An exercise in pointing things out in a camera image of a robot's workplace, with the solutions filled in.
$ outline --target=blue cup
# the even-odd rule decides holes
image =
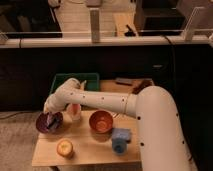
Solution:
[[[112,140],[112,149],[117,155],[122,155],[127,150],[127,143],[125,139],[115,138]]]

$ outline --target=table leg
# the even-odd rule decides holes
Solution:
[[[60,171],[59,168],[57,166],[50,166],[50,169],[52,171]]]

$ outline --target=green bin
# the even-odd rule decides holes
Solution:
[[[69,78],[76,78],[80,82],[87,81],[85,90],[99,91],[100,90],[100,78],[98,73],[59,73],[56,74],[53,83],[51,85],[50,94],[54,93],[55,90],[63,84]]]

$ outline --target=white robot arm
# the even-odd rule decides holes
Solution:
[[[163,88],[149,86],[138,95],[79,90],[69,79],[50,95],[44,112],[59,112],[68,103],[123,113],[138,120],[143,171],[190,171],[187,146],[172,96]]]

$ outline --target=orange bowl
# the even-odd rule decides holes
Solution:
[[[97,133],[106,133],[112,129],[113,118],[109,112],[98,110],[90,116],[89,125]]]

